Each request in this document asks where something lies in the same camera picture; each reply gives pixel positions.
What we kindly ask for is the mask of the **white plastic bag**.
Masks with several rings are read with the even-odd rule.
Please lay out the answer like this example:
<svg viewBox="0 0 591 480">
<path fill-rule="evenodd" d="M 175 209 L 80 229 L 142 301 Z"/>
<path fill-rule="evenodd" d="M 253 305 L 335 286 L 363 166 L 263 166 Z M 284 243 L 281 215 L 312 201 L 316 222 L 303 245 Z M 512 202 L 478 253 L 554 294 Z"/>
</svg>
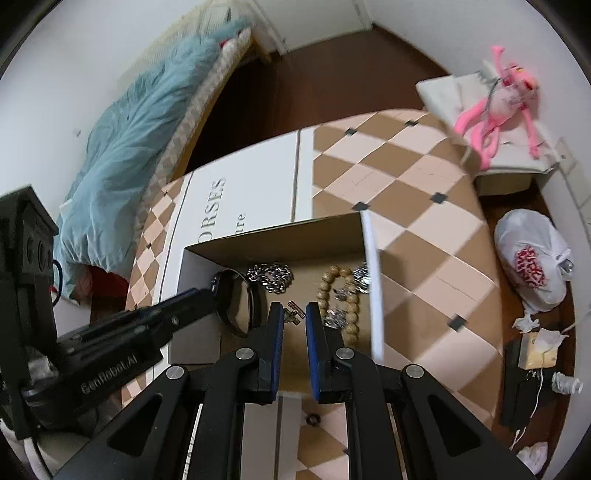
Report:
<svg viewBox="0 0 591 480">
<path fill-rule="evenodd" d="M 528 314 L 548 312 L 562 303 L 574 262 L 549 217 L 529 209 L 511 210 L 498 221 L 494 243 Z"/>
</svg>

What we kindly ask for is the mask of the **white door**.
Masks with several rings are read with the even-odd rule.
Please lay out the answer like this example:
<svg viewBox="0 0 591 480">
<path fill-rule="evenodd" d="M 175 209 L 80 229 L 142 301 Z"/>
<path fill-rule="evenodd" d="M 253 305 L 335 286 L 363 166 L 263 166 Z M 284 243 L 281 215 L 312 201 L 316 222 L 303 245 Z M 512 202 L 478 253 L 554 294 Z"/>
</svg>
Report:
<svg viewBox="0 0 591 480">
<path fill-rule="evenodd" d="M 280 54 L 372 27 L 363 1 L 260 0 L 252 5 Z"/>
</svg>

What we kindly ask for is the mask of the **white wall power strip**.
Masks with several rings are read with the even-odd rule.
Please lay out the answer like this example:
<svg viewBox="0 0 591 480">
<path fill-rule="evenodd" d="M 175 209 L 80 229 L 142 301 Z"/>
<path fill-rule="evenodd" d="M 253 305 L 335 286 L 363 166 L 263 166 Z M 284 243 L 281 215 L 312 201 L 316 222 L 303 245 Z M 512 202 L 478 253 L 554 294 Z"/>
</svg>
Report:
<svg viewBox="0 0 591 480">
<path fill-rule="evenodd" d="M 573 155 L 563 137 L 558 138 L 555 150 L 559 158 L 559 168 L 565 178 L 582 221 L 585 227 L 590 229 L 590 180 L 586 176 L 584 167 Z"/>
</svg>

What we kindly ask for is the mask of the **black bangle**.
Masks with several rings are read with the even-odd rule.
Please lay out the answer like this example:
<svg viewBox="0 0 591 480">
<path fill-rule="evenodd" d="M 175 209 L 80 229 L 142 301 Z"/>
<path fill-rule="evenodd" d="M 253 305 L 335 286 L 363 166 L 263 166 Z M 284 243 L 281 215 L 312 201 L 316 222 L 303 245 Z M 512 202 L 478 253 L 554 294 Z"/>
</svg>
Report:
<svg viewBox="0 0 591 480">
<path fill-rule="evenodd" d="M 246 338 L 262 324 L 259 287 L 238 270 L 225 268 L 211 280 L 214 311 L 228 331 Z"/>
</svg>

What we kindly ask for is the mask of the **tissue pack on floor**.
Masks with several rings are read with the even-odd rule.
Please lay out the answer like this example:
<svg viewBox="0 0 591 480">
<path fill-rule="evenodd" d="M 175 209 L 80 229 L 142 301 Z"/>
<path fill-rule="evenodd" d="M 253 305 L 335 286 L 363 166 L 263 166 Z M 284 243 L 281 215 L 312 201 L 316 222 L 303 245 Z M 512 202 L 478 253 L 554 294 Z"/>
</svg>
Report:
<svg viewBox="0 0 591 480">
<path fill-rule="evenodd" d="M 558 349 L 567 335 L 542 328 L 539 320 L 532 319 L 530 315 L 516 319 L 513 327 L 521 333 L 519 368 L 536 370 L 556 366 Z"/>
</svg>

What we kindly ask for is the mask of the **white cloth covered box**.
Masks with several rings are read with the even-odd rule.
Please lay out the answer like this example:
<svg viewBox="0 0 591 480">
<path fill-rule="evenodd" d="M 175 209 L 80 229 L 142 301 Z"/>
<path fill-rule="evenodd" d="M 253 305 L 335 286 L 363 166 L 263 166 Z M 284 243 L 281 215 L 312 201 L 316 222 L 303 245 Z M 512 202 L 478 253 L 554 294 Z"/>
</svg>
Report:
<svg viewBox="0 0 591 480">
<path fill-rule="evenodd" d="M 535 120 L 509 105 L 509 88 L 482 73 L 421 81 L 417 92 L 427 110 L 466 152 L 461 163 L 478 194 L 513 194 L 530 187 L 537 175 L 558 166 L 558 154 Z"/>
</svg>

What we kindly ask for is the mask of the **pink panther plush toy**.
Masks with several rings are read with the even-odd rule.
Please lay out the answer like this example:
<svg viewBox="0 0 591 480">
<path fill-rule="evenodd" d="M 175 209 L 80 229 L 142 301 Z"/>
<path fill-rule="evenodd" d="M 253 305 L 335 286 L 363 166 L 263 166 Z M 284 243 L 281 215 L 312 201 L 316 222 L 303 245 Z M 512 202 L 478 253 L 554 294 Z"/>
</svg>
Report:
<svg viewBox="0 0 591 480">
<path fill-rule="evenodd" d="M 498 76 L 488 95 L 462 112 L 454 125 L 455 133 L 460 136 L 472 129 L 470 146 L 479 155 L 482 170 L 490 168 L 500 146 L 501 129 L 517 113 L 525 123 L 530 157 L 540 157 L 540 142 L 530 108 L 539 90 L 538 80 L 515 62 L 503 64 L 505 49 L 501 45 L 493 45 L 491 50 Z"/>
</svg>

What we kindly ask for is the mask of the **checkered printed tablecloth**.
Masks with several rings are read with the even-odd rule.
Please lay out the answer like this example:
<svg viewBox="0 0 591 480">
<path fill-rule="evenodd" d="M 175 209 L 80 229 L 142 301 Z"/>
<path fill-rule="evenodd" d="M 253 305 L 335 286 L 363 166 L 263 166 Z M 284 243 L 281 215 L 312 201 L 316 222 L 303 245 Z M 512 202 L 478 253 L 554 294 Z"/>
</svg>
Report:
<svg viewBox="0 0 591 480">
<path fill-rule="evenodd" d="M 286 265 L 280 397 L 242 404 L 252 479 L 504 479 L 496 255 L 472 181 L 432 116 L 369 113 L 253 145 L 156 191 L 131 309 L 216 273 Z"/>
</svg>

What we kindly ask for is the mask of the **open cardboard box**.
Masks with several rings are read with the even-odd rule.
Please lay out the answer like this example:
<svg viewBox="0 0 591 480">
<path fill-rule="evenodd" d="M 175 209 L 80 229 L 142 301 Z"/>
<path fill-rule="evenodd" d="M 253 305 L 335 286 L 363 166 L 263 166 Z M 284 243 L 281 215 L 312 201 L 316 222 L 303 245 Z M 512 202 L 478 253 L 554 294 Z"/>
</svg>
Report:
<svg viewBox="0 0 591 480">
<path fill-rule="evenodd" d="M 374 360 L 384 359 L 384 314 L 380 255 L 369 210 L 290 223 L 263 230 L 187 245 L 179 257 L 175 293 L 190 288 L 211 289 L 211 279 L 224 268 L 246 272 L 259 264 L 286 264 L 293 273 L 283 294 L 259 286 L 263 309 L 273 301 L 294 301 L 301 308 L 315 301 L 318 283 L 329 266 L 351 268 L 365 260 L 370 277 L 369 296 L 362 301 L 360 345 Z M 168 347 L 169 363 L 205 365 L 235 348 L 238 338 L 224 332 L 212 314 L 174 333 Z"/>
</svg>

